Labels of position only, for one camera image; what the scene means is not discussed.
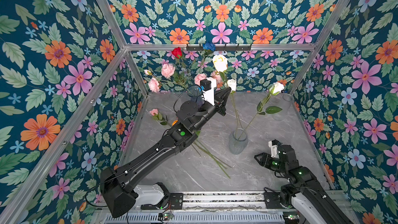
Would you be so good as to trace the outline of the purple blue glass vase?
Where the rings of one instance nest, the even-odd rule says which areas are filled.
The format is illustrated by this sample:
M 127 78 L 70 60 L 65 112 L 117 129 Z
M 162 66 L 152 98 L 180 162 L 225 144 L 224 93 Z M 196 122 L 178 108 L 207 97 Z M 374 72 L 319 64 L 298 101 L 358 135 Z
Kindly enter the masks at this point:
M 190 100 L 195 102 L 198 107 L 204 104 L 203 100 L 203 91 L 200 86 L 193 85 L 187 89 L 187 95 L 189 96 Z

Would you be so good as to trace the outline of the clear ribbed glass vase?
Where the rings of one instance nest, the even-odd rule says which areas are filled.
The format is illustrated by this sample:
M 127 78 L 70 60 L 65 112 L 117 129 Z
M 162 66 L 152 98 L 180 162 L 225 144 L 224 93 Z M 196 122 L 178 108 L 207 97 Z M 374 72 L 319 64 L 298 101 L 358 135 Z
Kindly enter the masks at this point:
M 229 150 L 233 155 L 240 154 L 248 145 L 248 134 L 244 129 L 236 129 L 229 136 Z

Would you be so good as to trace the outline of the white rose stem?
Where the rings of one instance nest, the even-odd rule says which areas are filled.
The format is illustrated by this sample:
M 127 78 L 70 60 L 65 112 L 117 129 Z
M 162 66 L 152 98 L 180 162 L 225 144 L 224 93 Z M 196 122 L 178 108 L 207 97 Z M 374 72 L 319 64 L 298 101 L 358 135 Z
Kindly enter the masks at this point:
M 238 110 L 237 110 L 237 107 L 236 107 L 236 100 L 235 100 L 237 82 L 236 82 L 235 79 L 229 79 L 227 81 L 227 85 L 231 88 L 231 101 L 232 101 L 232 104 L 233 104 L 235 118 L 236 118 L 235 134 L 237 135 L 238 128 L 241 125 L 239 113 L 238 113 Z

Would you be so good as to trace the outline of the cream peach rose stem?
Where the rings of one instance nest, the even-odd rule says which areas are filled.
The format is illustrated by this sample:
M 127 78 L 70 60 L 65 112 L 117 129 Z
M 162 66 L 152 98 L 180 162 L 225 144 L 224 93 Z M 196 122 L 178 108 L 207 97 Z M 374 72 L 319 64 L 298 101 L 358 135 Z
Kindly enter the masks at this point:
M 216 71 L 225 73 L 223 85 L 225 88 L 228 87 L 227 81 L 230 79 L 228 76 L 228 59 L 224 55 L 215 55 L 212 62 Z

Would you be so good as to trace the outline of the white rose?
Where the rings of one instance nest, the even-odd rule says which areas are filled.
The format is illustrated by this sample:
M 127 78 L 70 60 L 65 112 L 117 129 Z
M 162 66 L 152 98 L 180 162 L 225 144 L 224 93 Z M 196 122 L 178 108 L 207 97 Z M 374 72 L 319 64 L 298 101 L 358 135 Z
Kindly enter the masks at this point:
M 243 129 L 243 132 L 246 132 L 248 127 L 253 123 L 255 118 L 258 115 L 267 115 L 267 114 L 276 114 L 282 111 L 282 108 L 279 106 L 267 106 L 267 103 L 270 101 L 272 97 L 277 96 L 280 94 L 282 91 L 284 91 L 285 86 L 282 83 L 276 82 L 271 85 L 271 87 L 268 90 L 267 96 L 262 99 L 259 104 L 257 105 L 257 112 L 256 114 L 252 117 L 248 125 Z

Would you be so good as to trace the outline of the blue rose stem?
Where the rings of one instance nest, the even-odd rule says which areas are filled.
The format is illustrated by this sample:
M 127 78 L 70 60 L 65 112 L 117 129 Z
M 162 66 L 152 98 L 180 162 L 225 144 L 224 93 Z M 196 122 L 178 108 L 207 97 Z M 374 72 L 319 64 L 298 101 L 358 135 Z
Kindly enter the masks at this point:
M 215 44 L 213 43 L 204 43 L 202 47 L 203 50 L 200 52 L 201 58 L 198 60 L 199 74 L 204 73 L 206 68 L 210 66 L 210 62 L 215 51 Z

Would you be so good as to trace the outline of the pink carnation spray stem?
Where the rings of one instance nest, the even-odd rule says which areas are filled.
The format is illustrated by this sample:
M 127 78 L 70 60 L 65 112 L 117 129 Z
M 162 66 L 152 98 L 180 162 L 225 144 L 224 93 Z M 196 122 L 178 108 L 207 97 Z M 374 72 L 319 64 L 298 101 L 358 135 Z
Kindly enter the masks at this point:
M 147 77 L 147 85 L 150 92 L 160 93 L 161 91 L 168 92 L 183 92 L 190 86 L 189 79 L 184 73 L 179 73 L 174 64 L 166 63 L 160 68 L 160 73 L 145 69 L 144 74 Z

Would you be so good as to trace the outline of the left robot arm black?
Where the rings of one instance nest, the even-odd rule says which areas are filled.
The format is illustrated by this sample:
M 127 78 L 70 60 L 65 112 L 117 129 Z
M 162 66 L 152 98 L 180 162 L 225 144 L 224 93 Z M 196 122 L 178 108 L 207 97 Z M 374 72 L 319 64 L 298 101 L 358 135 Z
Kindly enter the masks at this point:
M 137 206 L 165 209 L 170 205 L 170 192 L 163 183 L 145 186 L 140 181 L 167 159 L 189 147 L 197 133 L 216 114 L 226 114 L 232 89 L 207 90 L 210 100 L 201 106 L 194 101 L 182 103 L 176 113 L 178 121 L 161 139 L 136 159 L 113 170 L 105 169 L 100 177 L 100 192 L 112 217 L 119 218 Z

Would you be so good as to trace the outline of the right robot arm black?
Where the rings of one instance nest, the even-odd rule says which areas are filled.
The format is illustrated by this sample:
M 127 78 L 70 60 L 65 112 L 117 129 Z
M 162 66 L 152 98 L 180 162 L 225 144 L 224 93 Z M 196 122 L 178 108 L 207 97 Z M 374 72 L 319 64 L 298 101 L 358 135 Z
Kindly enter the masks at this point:
M 277 140 L 269 142 L 271 153 L 254 156 L 256 162 L 286 179 L 281 186 L 278 201 L 282 207 L 294 208 L 301 224 L 351 224 L 352 221 L 328 196 L 314 173 L 301 166 L 291 145 Z

